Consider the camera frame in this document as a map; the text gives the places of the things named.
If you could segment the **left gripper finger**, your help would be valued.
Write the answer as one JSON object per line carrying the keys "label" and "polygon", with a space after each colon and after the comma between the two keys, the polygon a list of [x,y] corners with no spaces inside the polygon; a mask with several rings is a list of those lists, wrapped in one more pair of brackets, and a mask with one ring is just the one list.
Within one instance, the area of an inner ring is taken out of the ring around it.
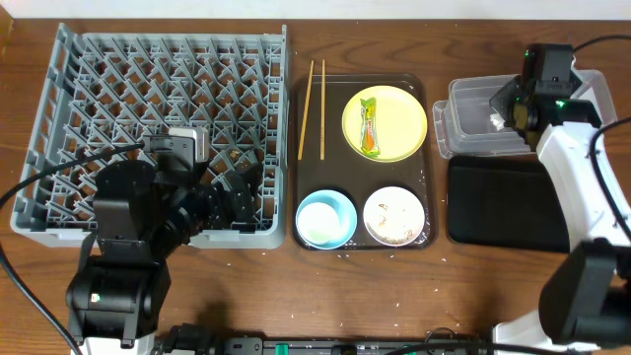
{"label": "left gripper finger", "polygon": [[255,197],[263,180],[263,165],[255,163],[238,171],[240,188],[246,190],[251,197]]}
{"label": "left gripper finger", "polygon": [[226,199],[224,205],[233,229],[254,232],[254,198],[257,188],[256,173],[251,171],[228,172],[225,174]]}

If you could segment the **white napkin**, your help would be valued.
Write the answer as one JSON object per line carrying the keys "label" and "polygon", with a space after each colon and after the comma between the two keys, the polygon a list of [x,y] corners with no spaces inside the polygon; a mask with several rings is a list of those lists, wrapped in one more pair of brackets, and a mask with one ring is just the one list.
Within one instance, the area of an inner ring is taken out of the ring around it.
{"label": "white napkin", "polygon": [[499,113],[492,113],[490,115],[490,122],[497,131],[505,128],[506,120]]}

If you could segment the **wooden chopstick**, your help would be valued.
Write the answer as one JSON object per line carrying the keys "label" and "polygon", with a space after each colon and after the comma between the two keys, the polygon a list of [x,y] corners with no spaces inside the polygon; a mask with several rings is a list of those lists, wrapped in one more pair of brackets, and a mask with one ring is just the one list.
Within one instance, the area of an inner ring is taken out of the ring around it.
{"label": "wooden chopstick", "polygon": [[298,160],[299,161],[301,161],[303,159],[303,155],[304,155],[304,147],[305,147],[305,140],[306,140],[306,131],[307,131],[308,116],[309,116],[309,106],[310,106],[310,99],[311,99],[311,91],[312,91],[312,82],[313,82],[314,68],[315,68],[315,62],[312,60],[311,61],[311,65],[310,65],[310,72],[309,72],[309,77],[308,77],[308,82],[307,82],[306,96],[305,96],[303,116],[302,116],[301,134],[300,134],[299,151],[298,151]]}
{"label": "wooden chopstick", "polygon": [[320,139],[319,139],[319,158],[321,161],[325,159],[325,97],[326,97],[326,63],[321,61],[320,74]]}

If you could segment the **green orange snack wrapper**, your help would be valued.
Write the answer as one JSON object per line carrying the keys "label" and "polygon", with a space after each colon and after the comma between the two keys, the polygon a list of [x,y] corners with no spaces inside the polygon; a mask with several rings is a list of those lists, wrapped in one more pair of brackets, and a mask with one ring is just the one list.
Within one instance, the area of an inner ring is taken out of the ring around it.
{"label": "green orange snack wrapper", "polygon": [[375,158],[381,153],[376,129],[377,100],[375,98],[361,99],[361,151],[367,157]]}

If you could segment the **white bowl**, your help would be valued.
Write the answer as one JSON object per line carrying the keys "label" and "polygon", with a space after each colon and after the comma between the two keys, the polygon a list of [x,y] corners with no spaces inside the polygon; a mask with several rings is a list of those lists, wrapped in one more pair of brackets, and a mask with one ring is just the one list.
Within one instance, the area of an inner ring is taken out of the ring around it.
{"label": "white bowl", "polygon": [[417,240],[426,222],[425,208],[410,190],[386,186],[373,192],[363,208],[369,235],[387,247],[404,247]]}

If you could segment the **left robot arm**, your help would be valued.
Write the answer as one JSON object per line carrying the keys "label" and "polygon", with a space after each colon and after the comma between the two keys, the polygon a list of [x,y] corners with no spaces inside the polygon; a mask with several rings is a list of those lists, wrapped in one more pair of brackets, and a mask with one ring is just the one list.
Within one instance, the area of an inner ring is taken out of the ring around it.
{"label": "left robot arm", "polygon": [[79,344],[108,338],[130,349],[154,333],[171,286],[168,257],[205,229],[252,221],[262,164],[214,184],[202,182],[205,169],[169,158],[156,167],[117,162],[98,173],[98,229],[85,238],[66,293],[69,331]]}

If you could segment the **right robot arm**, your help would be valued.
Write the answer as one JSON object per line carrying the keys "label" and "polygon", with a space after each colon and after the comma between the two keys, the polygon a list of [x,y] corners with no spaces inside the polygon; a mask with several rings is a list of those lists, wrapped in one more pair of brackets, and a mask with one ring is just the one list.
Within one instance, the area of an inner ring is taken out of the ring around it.
{"label": "right robot arm", "polygon": [[630,206],[604,151],[615,125],[597,71],[560,81],[512,78],[489,101],[547,171],[568,234],[569,254],[544,285],[536,310],[497,324],[497,354],[569,354],[630,342]]}

